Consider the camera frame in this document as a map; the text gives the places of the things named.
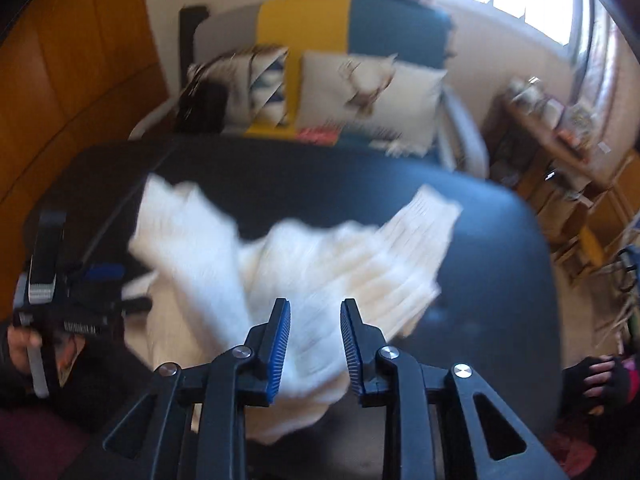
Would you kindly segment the person's left hand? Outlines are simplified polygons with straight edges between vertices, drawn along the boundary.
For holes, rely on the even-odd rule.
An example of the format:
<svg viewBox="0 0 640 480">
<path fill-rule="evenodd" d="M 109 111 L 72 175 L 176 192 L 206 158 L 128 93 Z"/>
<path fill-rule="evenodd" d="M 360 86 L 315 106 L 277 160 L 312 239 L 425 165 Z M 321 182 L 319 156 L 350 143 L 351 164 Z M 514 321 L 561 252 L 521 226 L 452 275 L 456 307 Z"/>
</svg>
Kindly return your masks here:
<svg viewBox="0 0 640 480">
<path fill-rule="evenodd" d="M 29 350 L 39 349 L 42 344 L 40 335 L 34 330 L 24 327 L 9 326 L 6 332 L 10 361 L 13 366 L 25 375 L 30 374 Z"/>
</svg>

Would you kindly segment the person's right gloved hand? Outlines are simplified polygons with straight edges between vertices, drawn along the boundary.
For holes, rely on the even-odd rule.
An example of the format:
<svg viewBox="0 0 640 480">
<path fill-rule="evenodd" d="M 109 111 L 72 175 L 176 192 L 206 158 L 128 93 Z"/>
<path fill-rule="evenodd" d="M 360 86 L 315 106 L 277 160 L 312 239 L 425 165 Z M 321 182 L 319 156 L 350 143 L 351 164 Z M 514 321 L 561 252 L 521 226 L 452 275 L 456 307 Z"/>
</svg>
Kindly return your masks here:
<svg viewBox="0 0 640 480">
<path fill-rule="evenodd" d="M 565 415 L 600 415 L 631 403 L 638 393 L 637 373 L 620 358 L 588 356 L 562 374 L 560 411 Z"/>
</svg>

